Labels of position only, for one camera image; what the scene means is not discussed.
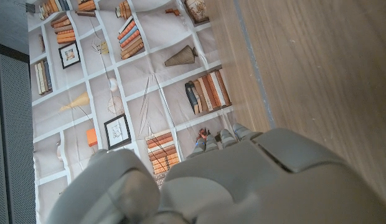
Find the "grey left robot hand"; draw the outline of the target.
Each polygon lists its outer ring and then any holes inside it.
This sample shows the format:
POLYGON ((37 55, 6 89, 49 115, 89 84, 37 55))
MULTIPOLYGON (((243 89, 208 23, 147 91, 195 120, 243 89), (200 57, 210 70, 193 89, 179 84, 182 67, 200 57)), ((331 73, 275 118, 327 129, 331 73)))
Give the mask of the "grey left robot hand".
POLYGON ((100 150, 48 223, 386 223, 386 203, 328 148, 241 124, 197 141, 162 186, 128 149, 100 150))

